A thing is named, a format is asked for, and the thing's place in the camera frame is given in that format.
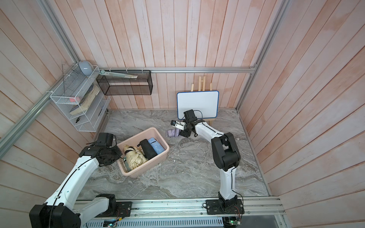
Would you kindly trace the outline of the purple umbrella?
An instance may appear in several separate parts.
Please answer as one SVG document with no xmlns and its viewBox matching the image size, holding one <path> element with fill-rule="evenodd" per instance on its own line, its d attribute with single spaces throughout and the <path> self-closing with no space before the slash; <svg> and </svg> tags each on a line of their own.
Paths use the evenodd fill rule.
<svg viewBox="0 0 365 228">
<path fill-rule="evenodd" d="M 178 137 L 180 135 L 180 131 L 181 130 L 178 128 L 170 129 L 166 132 L 166 136 L 169 138 Z"/>
</svg>

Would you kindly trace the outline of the beige umbrella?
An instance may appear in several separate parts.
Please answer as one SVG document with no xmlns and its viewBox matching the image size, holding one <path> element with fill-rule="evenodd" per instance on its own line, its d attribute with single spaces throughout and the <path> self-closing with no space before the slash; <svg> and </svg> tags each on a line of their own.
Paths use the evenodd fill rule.
<svg viewBox="0 0 365 228">
<path fill-rule="evenodd" d="M 125 159 L 130 170 L 133 170 L 142 164 L 146 163 L 148 159 L 136 146 L 124 145 Z"/>
</svg>

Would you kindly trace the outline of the pink plastic storage box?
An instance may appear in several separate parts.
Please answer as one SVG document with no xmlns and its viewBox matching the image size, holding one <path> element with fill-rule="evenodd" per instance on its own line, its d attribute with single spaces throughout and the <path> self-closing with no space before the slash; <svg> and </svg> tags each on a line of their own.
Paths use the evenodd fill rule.
<svg viewBox="0 0 365 228">
<path fill-rule="evenodd" d="M 129 146 L 137 146 L 138 143 L 140 141 L 142 141 L 143 139 L 150 139 L 152 137 L 155 138 L 163 146 L 165 151 L 162 152 L 161 154 L 157 155 L 156 157 L 152 158 L 151 160 L 147 161 L 146 163 L 142 164 L 141 166 L 131 170 L 130 172 L 127 172 L 127 170 L 126 170 L 126 167 L 125 167 L 124 161 L 123 161 L 123 158 L 125 155 L 123 155 L 123 157 L 117 161 L 117 164 L 119 166 L 120 171 L 122 172 L 122 174 L 124 176 L 129 176 L 131 178 L 137 178 L 138 176 L 142 175 L 143 173 L 147 172 L 148 170 L 152 169 L 159 163 L 166 160 L 166 158 L 169 155 L 170 146 L 167 144 L 167 142 L 164 140 L 162 135 L 158 132 L 158 130 L 155 127 L 148 128 L 148 129 L 118 143 L 117 145 L 118 145 L 119 149 L 123 152 L 123 147 L 125 144 L 127 144 Z"/>
</svg>

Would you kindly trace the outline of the blue umbrella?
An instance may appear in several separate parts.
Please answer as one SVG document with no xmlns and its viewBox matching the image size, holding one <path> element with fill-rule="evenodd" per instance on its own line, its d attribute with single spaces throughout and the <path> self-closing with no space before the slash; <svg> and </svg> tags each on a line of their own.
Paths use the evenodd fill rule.
<svg viewBox="0 0 365 228">
<path fill-rule="evenodd" d="M 153 147 L 154 151 L 158 155 L 165 151 L 163 146 L 155 138 L 148 139 L 148 142 L 150 143 L 150 145 Z"/>
</svg>

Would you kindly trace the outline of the black umbrella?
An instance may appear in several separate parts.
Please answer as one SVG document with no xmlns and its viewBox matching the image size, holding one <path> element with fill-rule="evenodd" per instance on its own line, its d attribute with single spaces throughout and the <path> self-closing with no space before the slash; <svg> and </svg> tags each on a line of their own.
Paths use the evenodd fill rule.
<svg viewBox="0 0 365 228">
<path fill-rule="evenodd" d="M 154 148 L 152 147 L 152 145 L 148 142 L 147 139 L 143 139 L 139 144 L 138 147 L 140 147 L 143 152 L 144 155 L 146 157 L 146 159 L 151 160 L 152 158 L 157 156 L 156 151 L 154 150 Z"/>
</svg>

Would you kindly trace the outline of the mint umbrella front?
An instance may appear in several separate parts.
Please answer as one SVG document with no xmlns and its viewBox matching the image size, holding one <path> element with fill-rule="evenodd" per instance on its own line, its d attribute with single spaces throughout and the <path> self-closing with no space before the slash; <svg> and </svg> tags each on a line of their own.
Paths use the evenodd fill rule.
<svg viewBox="0 0 365 228">
<path fill-rule="evenodd" d="M 131 171 L 131 169 L 130 169 L 130 167 L 129 167 L 129 165 L 128 165 L 127 161 L 124 161 L 124 165 L 125 165 L 125 167 L 126 167 L 127 172 L 130 172 L 130 171 Z"/>
</svg>

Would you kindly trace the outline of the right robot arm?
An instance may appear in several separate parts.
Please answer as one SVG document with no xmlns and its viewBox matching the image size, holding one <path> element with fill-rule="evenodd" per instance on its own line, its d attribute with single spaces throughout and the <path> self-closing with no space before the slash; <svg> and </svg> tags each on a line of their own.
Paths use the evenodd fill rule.
<svg viewBox="0 0 365 228">
<path fill-rule="evenodd" d="M 243 197 L 235 190 L 235 173 L 240 164 L 240 152 L 232 133 L 223 133 L 211 127 L 203 119 L 195 116 L 194 110 L 184 112 L 184 119 L 172 121 L 171 125 L 179 129 L 179 135 L 185 138 L 194 134 L 211 143 L 213 160 L 220 169 L 220 190 L 218 199 L 207 199 L 203 208 L 209 215 L 244 214 Z"/>
</svg>

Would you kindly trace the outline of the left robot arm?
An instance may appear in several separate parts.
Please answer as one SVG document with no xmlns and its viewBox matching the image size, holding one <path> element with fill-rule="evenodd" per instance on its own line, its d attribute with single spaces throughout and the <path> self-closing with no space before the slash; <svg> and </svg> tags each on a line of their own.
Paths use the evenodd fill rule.
<svg viewBox="0 0 365 228">
<path fill-rule="evenodd" d="M 81 209 L 74 209 L 76 200 L 91 174 L 99 167 L 109 166 L 122 157 L 116 137 L 100 133 L 96 141 L 84 147 L 79 158 L 59 186 L 42 204 L 29 212 L 33 228 L 80 228 L 93 218 L 114 216 L 117 201 L 114 194 L 99 194 Z"/>
</svg>

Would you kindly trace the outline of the book on shelf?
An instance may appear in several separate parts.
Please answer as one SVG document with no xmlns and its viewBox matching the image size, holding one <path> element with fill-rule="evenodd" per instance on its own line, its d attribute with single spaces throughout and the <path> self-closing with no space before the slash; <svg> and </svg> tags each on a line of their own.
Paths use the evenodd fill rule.
<svg viewBox="0 0 365 228">
<path fill-rule="evenodd" d="M 95 84 L 92 84 L 88 91 L 85 93 L 84 97 L 81 99 L 80 103 L 74 105 L 71 110 L 71 115 L 77 115 L 82 112 L 86 112 L 88 108 L 91 106 L 92 102 L 94 101 L 95 97 L 99 94 L 100 89 Z"/>
</svg>

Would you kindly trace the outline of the flat item on basket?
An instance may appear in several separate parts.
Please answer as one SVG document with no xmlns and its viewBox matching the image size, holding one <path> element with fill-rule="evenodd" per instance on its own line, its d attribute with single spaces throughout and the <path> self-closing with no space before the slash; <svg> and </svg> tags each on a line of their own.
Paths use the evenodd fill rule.
<svg viewBox="0 0 365 228">
<path fill-rule="evenodd" d="M 117 73 L 111 71 L 101 70 L 99 73 L 101 76 L 105 76 L 106 78 L 116 78 L 116 79 L 138 79 L 137 75 L 131 75 L 126 73 Z"/>
</svg>

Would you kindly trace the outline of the grey round speaker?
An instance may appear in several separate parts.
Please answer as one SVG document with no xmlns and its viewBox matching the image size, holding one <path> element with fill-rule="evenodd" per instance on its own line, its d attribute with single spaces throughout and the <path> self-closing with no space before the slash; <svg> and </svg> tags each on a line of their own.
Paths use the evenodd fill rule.
<svg viewBox="0 0 365 228">
<path fill-rule="evenodd" d="M 86 77 L 89 77 L 94 71 L 92 64 L 86 60 L 78 62 L 78 65 Z"/>
</svg>

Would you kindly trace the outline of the white board blue frame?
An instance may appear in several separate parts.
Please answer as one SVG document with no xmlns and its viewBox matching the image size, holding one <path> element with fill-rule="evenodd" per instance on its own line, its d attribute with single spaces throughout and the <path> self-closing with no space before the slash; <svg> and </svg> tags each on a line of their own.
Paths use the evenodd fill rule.
<svg viewBox="0 0 365 228">
<path fill-rule="evenodd" d="M 178 119 L 184 118 L 184 112 L 196 110 L 197 117 L 203 119 L 216 118 L 219 107 L 218 91 L 197 91 L 180 92 L 177 94 L 177 113 Z"/>
</svg>

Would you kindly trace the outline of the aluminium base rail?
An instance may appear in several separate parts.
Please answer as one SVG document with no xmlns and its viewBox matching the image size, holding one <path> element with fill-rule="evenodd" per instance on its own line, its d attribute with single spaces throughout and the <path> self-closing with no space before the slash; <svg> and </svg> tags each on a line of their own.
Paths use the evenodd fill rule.
<svg viewBox="0 0 365 228">
<path fill-rule="evenodd" d="M 106 196 L 76 200 L 50 197 L 53 213 L 65 206 L 81 228 L 288 228 L 285 211 L 276 197 L 248 197 L 229 209 L 215 198 L 115 200 Z"/>
</svg>

